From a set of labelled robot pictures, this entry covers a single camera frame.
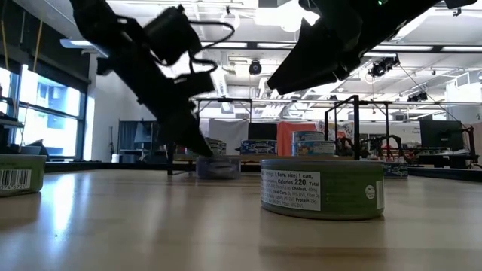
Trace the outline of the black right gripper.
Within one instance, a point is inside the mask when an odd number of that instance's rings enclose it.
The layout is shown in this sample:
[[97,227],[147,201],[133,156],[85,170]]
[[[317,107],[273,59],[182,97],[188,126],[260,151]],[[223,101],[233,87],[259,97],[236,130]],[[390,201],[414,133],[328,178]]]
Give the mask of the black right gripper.
[[306,11],[319,15],[303,23],[300,41],[272,74],[267,84],[280,95],[322,86],[346,78],[358,68],[366,47],[360,37],[382,17],[378,0],[300,0]]

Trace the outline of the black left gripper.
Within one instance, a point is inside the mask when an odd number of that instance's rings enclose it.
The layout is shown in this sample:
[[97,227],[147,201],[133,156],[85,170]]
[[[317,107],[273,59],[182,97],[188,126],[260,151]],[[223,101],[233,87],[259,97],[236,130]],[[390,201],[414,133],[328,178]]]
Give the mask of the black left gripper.
[[166,57],[160,58],[143,48],[130,56],[130,89],[144,105],[160,119],[160,140],[191,149],[204,157],[213,155],[199,124],[191,112],[189,98],[215,89],[211,72],[215,64],[209,59],[198,59],[192,50],[185,50],[175,62],[188,68],[174,76],[163,73],[169,68]]

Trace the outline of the blue-label silver-lid can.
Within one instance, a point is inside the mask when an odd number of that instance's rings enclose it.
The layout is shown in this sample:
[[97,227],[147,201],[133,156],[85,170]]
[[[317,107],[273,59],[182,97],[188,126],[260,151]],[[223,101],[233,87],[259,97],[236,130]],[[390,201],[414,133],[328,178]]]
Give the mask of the blue-label silver-lid can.
[[406,179],[409,175],[406,162],[384,162],[383,172],[385,178]]
[[252,139],[241,141],[239,147],[241,154],[277,154],[277,141],[276,140],[264,140],[264,139]]
[[240,171],[239,157],[198,157],[196,160],[197,177],[201,179],[236,179],[240,176]]
[[294,144],[293,154],[297,156],[334,156],[335,143],[332,141],[301,141]]

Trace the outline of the silver-lid tin can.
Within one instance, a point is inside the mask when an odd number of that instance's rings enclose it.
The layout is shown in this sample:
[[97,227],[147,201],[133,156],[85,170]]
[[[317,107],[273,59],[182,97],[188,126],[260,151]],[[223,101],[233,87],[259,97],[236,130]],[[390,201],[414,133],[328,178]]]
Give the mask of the silver-lid tin can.
[[292,133],[292,143],[305,141],[324,141],[325,136],[323,132],[318,131],[294,131]]

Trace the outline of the green-label silver-lid can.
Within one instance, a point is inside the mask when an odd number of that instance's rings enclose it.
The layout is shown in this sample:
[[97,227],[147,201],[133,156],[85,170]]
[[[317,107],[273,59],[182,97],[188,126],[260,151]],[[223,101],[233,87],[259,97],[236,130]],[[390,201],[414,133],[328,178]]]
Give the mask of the green-label silver-lid can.
[[262,160],[261,206],[298,218],[378,218],[385,208],[380,161]]
[[0,154],[0,197],[40,192],[45,164],[46,156]]

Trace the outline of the wooden shelf with black legs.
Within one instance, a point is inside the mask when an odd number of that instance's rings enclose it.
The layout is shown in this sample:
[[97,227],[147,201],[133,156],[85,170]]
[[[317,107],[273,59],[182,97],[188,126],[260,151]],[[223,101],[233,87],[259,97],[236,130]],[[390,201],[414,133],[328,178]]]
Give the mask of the wooden shelf with black legs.
[[[194,103],[194,107],[197,108],[196,102],[194,101],[195,98],[191,99],[191,102]],[[360,117],[359,117],[359,109],[360,109],[360,100],[357,95],[350,96],[348,99],[343,101],[338,100],[308,100],[308,99],[252,99],[253,103],[282,103],[282,104],[291,104],[291,103],[307,103],[307,104],[332,104],[332,106],[325,112],[324,116],[324,128],[325,128],[325,139],[328,139],[328,115],[331,111],[334,111],[334,137],[337,138],[337,109],[341,108],[343,105],[352,105],[354,108],[354,117],[353,117],[353,140],[355,143],[355,147],[353,148],[354,151],[354,159],[358,160],[360,158],[360,147],[359,147],[359,140],[360,140],[360,131],[359,131],[359,124],[360,124]]]

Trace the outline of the white cloth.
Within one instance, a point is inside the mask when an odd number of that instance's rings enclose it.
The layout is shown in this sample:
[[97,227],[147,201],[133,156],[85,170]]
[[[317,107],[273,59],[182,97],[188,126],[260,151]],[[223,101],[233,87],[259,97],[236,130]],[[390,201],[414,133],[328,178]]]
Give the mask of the white cloth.
[[249,137],[249,122],[247,120],[210,120],[209,137],[222,140],[226,144],[227,155],[239,155],[237,148]]

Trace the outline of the orange cloth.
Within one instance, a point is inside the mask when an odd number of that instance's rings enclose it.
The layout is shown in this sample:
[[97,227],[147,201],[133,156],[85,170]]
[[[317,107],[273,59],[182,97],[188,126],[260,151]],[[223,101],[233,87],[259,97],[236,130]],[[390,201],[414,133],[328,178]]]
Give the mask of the orange cloth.
[[291,156],[292,133],[297,131],[316,131],[314,123],[289,123],[279,122],[277,124],[277,151],[279,156]]

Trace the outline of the small black background monitor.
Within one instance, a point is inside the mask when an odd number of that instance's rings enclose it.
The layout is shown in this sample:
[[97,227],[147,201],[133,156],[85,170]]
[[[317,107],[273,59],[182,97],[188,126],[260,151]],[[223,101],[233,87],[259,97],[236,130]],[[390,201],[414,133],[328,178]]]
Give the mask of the small black background monitor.
[[277,140],[276,123],[249,123],[248,140]]

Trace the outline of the black track light cluster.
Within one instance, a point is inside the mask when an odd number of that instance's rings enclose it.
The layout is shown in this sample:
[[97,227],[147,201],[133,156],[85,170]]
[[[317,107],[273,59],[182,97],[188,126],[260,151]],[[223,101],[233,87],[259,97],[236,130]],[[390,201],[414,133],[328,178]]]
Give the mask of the black track light cluster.
[[391,57],[384,57],[380,61],[375,62],[373,66],[368,70],[368,74],[372,78],[379,78],[384,76],[387,72],[393,70],[394,67],[400,64],[400,60],[397,55]]

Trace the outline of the long fluorescent ceiling light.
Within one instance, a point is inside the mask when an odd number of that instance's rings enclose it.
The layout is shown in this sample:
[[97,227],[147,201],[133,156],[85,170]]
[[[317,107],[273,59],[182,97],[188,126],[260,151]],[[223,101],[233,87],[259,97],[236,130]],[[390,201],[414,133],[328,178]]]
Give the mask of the long fluorescent ceiling light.
[[64,39],[60,39],[59,42],[64,48],[71,48],[71,49],[99,48],[99,46],[85,40],[71,40],[71,39],[64,38]]

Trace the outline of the large black background monitor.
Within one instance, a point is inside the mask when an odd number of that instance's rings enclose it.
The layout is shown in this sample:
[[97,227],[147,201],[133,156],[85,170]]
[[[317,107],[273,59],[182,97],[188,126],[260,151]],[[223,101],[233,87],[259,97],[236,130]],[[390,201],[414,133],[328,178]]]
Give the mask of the large black background monitor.
[[421,143],[424,148],[464,148],[462,123],[456,120],[421,120],[419,122]]

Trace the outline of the black background table frame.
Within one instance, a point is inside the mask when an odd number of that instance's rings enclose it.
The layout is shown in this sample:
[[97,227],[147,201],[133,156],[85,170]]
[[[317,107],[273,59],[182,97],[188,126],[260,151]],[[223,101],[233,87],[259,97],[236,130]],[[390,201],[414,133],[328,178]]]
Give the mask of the black background table frame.
[[201,106],[202,102],[206,102],[206,106],[210,105],[211,102],[217,103],[239,103],[244,109],[248,112],[249,118],[248,121],[252,122],[252,112],[253,112],[253,100],[247,98],[226,98],[226,97],[215,97],[215,98],[195,98],[194,101],[196,102],[197,109],[196,109],[196,116],[197,119],[200,120],[200,113],[204,110],[204,107]]

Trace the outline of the black aluminium table frame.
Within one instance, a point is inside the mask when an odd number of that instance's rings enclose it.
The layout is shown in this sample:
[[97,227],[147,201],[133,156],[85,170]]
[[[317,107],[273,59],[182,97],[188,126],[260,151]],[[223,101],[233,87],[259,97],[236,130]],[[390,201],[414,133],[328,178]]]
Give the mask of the black aluminium table frame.
[[[101,162],[46,162],[46,173],[89,171],[97,169],[119,170],[160,170],[171,172],[194,172],[194,164],[166,163],[101,163]],[[409,167],[409,176],[470,181],[482,184],[482,170],[475,169],[440,169],[425,167]]]

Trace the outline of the bright window with dark frame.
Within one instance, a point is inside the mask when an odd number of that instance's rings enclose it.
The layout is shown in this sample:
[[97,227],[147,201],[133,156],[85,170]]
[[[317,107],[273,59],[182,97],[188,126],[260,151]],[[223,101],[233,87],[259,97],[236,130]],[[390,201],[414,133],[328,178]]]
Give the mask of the bright window with dark frame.
[[18,72],[0,67],[0,120],[7,145],[44,146],[52,159],[81,156],[86,97],[75,88],[22,65]]

